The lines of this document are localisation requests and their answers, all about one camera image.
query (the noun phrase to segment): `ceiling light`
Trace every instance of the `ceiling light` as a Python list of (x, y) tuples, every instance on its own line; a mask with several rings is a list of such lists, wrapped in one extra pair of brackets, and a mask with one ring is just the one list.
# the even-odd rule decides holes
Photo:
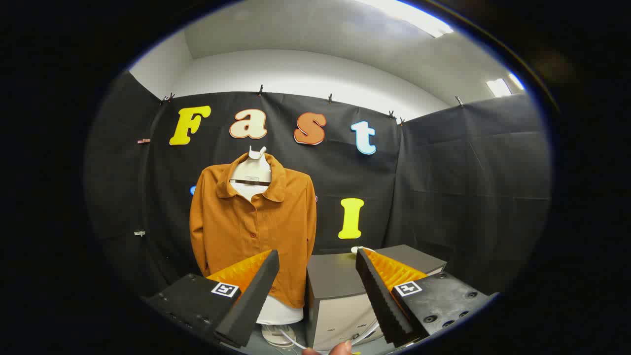
[(517, 79), (517, 77), (515, 76), (515, 74), (510, 73), (509, 74), (509, 78), (515, 83), (515, 85), (517, 85), (517, 87), (520, 90), (524, 90), (524, 85), (521, 85), (521, 81), (519, 81), (519, 79)]
[(508, 85), (506, 85), (506, 82), (504, 82), (504, 79), (500, 78), (498, 80), (487, 81), (487, 86), (491, 89), (495, 97), (510, 95), (510, 89)]
[(421, 30), (429, 33), (434, 38), (440, 37), (453, 30), (443, 21), (425, 13), (414, 6), (397, 0), (355, 0), (374, 8), (380, 9), (388, 15), (405, 20)]

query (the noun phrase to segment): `human hand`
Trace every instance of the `human hand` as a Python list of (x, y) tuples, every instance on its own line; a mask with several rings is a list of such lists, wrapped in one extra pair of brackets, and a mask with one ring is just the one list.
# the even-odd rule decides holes
[[(319, 352), (311, 349), (310, 347), (302, 351), (302, 355), (321, 355)], [(329, 355), (351, 355), (351, 341), (347, 340), (336, 345)]]

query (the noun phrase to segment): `shirt collar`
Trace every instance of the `shirt collar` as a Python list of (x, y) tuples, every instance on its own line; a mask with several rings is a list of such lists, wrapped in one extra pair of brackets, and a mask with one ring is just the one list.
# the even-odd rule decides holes
[[(230, 184), (230, 176), (237, 168), (237, 165), (246, 161), (248, 153), (241, 155), (237, 160), (225, 169), (219, 177), (219, 183), (216, 187), (217, 196), (220, 198), (230, 198), (237, 194), (237, 190)], [(269, 184), (268, 189), (263, 193), (263, 197), (275, 202), (282, 202), (285, 199), (286, 190), (286, 174), (285, 168), (274, 158), (272, 155), (265, 153), (265, 160), (268, 162), (270, 169), (272, 170), (272, 182)]]

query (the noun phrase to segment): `gray box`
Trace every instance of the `gray box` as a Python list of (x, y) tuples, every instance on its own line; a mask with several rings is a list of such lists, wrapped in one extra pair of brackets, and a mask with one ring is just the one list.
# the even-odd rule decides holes
[[(391, 246), (376, 252), (432, 275), (447, 262), (407, 245)], [(318, 351), (363, 335), (377, 321), (362, 280), (355, 270), (353, 253), (312, 255), (307, 265), (307, 345)], [(377, 327), (370, 336), (357, 343), (378, 339)]]

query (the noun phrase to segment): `light blue letter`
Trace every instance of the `light blue letter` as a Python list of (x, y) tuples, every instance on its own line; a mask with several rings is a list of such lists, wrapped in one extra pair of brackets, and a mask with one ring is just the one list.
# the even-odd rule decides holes
[(375, 130), (368, 127), (368, 122), (357, 122), (351, 126), (351, 129), (355, 131), (357, 149), (359, 149), (361, 153), (370, 155), (377, 151), (377, 147), (370, 144), (369, 136), (374, 136)]

